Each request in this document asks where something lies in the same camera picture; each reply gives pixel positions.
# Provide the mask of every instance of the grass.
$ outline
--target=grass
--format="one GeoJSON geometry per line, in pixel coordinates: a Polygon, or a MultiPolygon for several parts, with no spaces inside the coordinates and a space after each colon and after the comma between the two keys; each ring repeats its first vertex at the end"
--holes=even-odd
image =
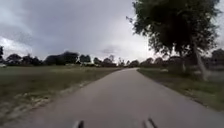
{"type": "Polygon", "coordinates": [[[197,77],[183,74],[172,74],[158,70],[139,69],[143,75],[165,85],[193,100],[214,108],[224,110],[224,86],[218,82],[204,82],[197,77]]]}
{"type": "Polygon", "coordinates": [[[117,68],[7,67],[0,69],[0,124],[28,108],[49,102],[53,96],[77,89],[117,68]]]}

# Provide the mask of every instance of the tree trunk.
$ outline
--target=tree trunk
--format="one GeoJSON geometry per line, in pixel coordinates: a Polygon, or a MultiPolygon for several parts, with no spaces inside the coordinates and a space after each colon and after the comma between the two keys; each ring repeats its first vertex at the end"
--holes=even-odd
{"type": "Polygon", "coordinates": [[[186,65],[185,65],[185,60],[184,60],[182,51],[180,51],[179,54],[180,54],[180,58],[181,58],[182,72],[185,73],[186,72],[186,65]]]}
{"type": "Polygon", "coordinates": [[[202,79],[204,81],[208,81],[209,72],[206,70],[204,63],[202,62],[196,43],[193,42],[193,45],[194,45],[193,49],[197,58],[198,67],[200,68],[201,71],[202,79]]]}

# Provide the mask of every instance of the sky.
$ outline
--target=sky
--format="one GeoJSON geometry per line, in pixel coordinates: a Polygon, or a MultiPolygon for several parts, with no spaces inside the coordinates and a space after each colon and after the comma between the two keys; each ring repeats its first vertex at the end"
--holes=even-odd
{"type": "MultiPolygon", "coordinates": [[[[0,0],[0,45],[4,57],[30,53],[41,59],[65,51],[109,55],[124,60],[156,57],[148,40],[133,34],[126,16],[134,17],[133,0],[0,0]]],[[[224,0],[218,8],[224,12],[224,0]]],[[[224,15],[218,42],[224,41],[224,15]]]]}

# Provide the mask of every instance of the treeline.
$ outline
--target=treeline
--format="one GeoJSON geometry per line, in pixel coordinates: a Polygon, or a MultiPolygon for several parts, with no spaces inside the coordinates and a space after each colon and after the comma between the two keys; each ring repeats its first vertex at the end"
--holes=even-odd
{"type": "MultiPolygon", "coordinates": [[[[224,50],[217,49],[214,50],[210,57],[202,56],[202,61],[209,70],[224,70],[224,50]]],[[[183,58],[180,56],[170,56],[168,59],[164,60],[161,57],[148,58],[143,62],[134,60],[127,64],[128,67],[144,67],[144,68],[166,68],[169,71],[182,71],[182,68],[186,70],[197,70],[197,59],[194,53],[189,53],[183,58]]]]}
{"type": "Polygon", "coordinates": [[[97,57],[91,61],[90,55],[79,55],[77,52],[66,51],[59,55],[49,55],[45,60],[41,60],[38,57],[32,57],[30,54],[26,56],[20,56],[13,53],[4,59],[3,47],[0,47],[0,63],[8,66],[51,66],[51,65],[81,65],[81,66],[97,66],[97,67],[116,67],[114,63],[114,56],[111,55],[104,60],[100,60],[97,57]]]}

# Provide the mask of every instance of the paved path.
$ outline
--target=paved path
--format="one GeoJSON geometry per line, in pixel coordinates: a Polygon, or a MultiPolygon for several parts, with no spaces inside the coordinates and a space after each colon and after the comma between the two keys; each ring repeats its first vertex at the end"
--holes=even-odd
{"type": "Polygon", "coordinates": [[[135,69],[112,73],[67,97],[35,110],[8,128],[224,128],[223,115],[142,76],[135,69]]]}

